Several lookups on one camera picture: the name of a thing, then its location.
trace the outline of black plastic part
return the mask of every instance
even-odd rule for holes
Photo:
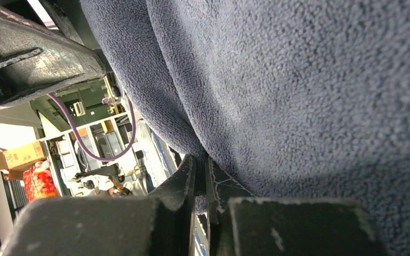
[[[144,158],[144,152],[142,150],[136,151],[136,159],[142,159]]]
[[[192,156],[146,197],[36,201],[20,217],[2,255],[193,255],[195,184],[204,182],[199,172],[207,174],[207,198],[213,202],[209,255],[386,255],[359,204],[240,197],[250,193],[211,158]]]
[[[91,175],[115,176],[115,175],[118,175],[118,173],[119,173],[119,168],[117,167],[116,164],[113,164],[110,166],[101,167],[93,171],[77,173],[76,178],[81,179],[81,178],[91,176]]]

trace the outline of red bag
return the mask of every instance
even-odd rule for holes
[[[57,197],[49,163],[38,162],[23,174],[24,188],[29,202],[40,198]]]

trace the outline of blue fleece fabric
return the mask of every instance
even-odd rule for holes
[[[173,148],[259,196],[349,197],[410,255],[410,0],[81,0]]]

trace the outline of machinery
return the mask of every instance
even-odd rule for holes
[[[75,29],[85,20],[78,1],[40,2],[59,33],[0,6],[0,109],[109,72],[90,28]],[[257,198],[211,158],[192,156],[146,197],[29,205],[0,255],[191,255],[196,202],[205,201],[209,255],[386,255],[358,203]]]

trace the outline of wire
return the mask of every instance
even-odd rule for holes
[[[113,156],[113,157],[109,157],[109,158],[104,158],[104,157],[99,157],[94,155],[91,151],[89,151],[87,149],[87,147],[85,146],[84,142],[81,139],[81,136],[79,135],[76,125],[73,122],[72,117],[69,114],[69,111],[67,109],[67,107],[64,105],[64,103],[57,98],[54,93],[48,93],[47,94],[49,98],[51,98],[51,100],[53,100],[60,108],[60,110],[62,111],[62,113],[65,115],[65,117],[67,118],[68,124],[72,127],[73,133],[75,134],[76,140],[79,143],[79,147],[84,151],[84,153],[88,156],[90,156],[91,158],[101,161],[101,162],[111,162],[111,161],[115,161],[117,159],[119,159],[120,157],[122,157],[123,155],[125,155],[132,147],[135,137],[136,137],[136,118],[135,118],[135,114],[134,114],[134,109],[133,109],[133,105],[131,104],[130,99],[128,99],[128,104],[130,107],[130,112],[131,112],[131,121],[132,121],[132,133],[131,133],[131,140],[130,143],[128,144],[128,146],[125,148],[125,150],[123,152],[121,152],[120,154]]]

